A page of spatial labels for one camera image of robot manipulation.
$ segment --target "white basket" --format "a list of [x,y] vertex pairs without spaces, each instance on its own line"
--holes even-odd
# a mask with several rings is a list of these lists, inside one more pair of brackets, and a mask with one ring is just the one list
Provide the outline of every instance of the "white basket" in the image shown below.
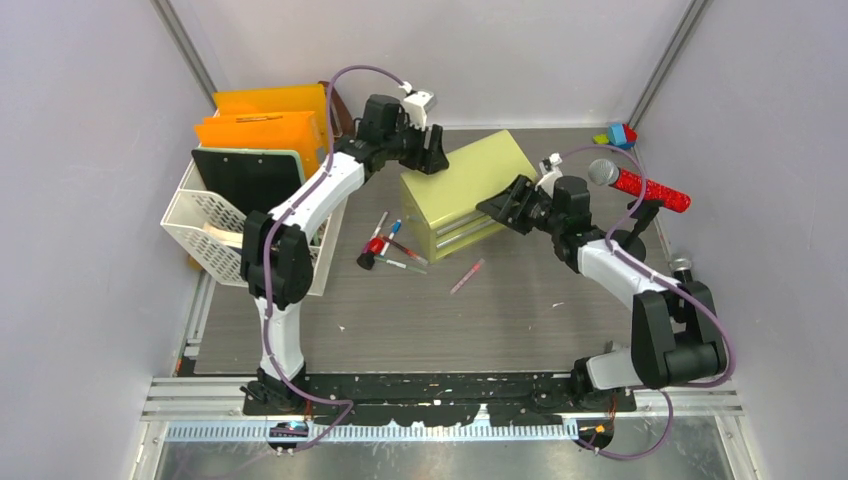
[[[324,294],[346,204],[347,200],[342,201],[318,229],[318,246],[309,247],[315,268],[309,295]],[[246,287],[239,273],[241,256],[203,230],[203,225],[209,223],[221,230],[241,233],[244,220],[244,214],[230,202],[206,190],[192,161],[161,225],[218,283]]]

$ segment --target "marker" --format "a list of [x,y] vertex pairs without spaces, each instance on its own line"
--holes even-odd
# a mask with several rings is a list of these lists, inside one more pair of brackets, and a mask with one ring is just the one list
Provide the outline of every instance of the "marker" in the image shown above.
[[[392,232],[389,234],[388,237],[386,237],[386,239],[391,242],[392,239],[395,238],[395,234],[397,233],[398,230],[400,230],[400,219],[399,218],[397,219],[395,224],[392,225]],[[380,252],[380,256],[385,257],[387,251],[389,251],[389,244],[388,243],[386,244],[385,247],[383,247],[383,251]]]
[[424,265],[425,267],[430,265],[430,262],[428,262],[426,258],[422,257],[421,255],[418,255],[417,253],[415,253],[412,250],[410,250],[410,249],[404,247],[403,245],[397,243],[396,241],[392,240],[391,238],[389,238],[385,235],[380,235],[378,238],[380,240],[386,242],[387,244],[394,245],[395,247],[398,248],[398,250],[407,254],[407,256],[409,256],[409,258],[415,260],[416,262],[420,263],[421,265]]
[[362,247],[362,253],[365,253],[365,252],[368,251],[368,244],[371,243],[371,240],[374,240],[374,237],[376,237],[377,235],[380,234],[380,229],[383,228],[383,222],[386,221],[386,217],[388,217],[388,216],[389,216],[388,210],[383,212],[383,216],[380,217],[380,221],[377,222],[377,228],[374,229],[374,233],[371,235],[371,238],[369,238],[368,241],[365,242],[365,246]]
[[463,285],[465,285],[465,282],[467,282],[472,275],[477,273],[477,270],[480,270],[480,267],[482,267],[484,263],[486,263],[486,261],[482,258],[480,260],[477,260],[477,263],[475,263],[474,266],[471,267],[471,270],[469,270],[468,273],[463,275],[462,278],[460,278],[459,281],[456,282],[456,285],[451,288],[451,295],[458,292],[459,289],[462,288]]
[[374,258],[376,260],[383,262],[383,263],[388,263],[389,265],[394,265],[395,267],[398,267],[398,268],[403,268],[405,270],[412,270],[413,272],[423,273],[424,275],[427,275],[427,270],[421,270],[418,267],[413,267],[413,266],[407,265],[405,263],[400,263],[400,262],[396,262],[394,260],[389,260],[388,258],[383,258],[383,257],[374,257]]

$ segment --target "gray tabletop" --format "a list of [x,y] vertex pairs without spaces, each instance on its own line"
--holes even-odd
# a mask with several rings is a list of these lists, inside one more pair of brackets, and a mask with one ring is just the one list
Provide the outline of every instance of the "gray tabletop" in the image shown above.
[[[445,132],[448,151],[490,131]],[[591,142],[593,129],[517,130],[531,162]],[[589,163],[623,158],[582,152],[565,161],[566,174],[585,178]],[[355,259],[384,210],[387,226],[400,217],[396,164],[372,178],[347,203],[323,297],[307,297],[301,343],[311,372],[449,372],[570,370],[606,341],[628,343],[630,314],[593,281],[553,254],[550,236],[503,231],[428,268],[427,275]],[[594,223],[605,229],[633,197],[589,186]],[[666,272],[654,228],[642,235],[648,265]],[[401,228],[396,239],[417,245]],[[411,262],[395,249],[389,258]],[[450,288],[478,259],[483,268],[456,295]],[[259,362],[259,316],[245,289],[217,286],[200,348],[198,373],[253,372]]]

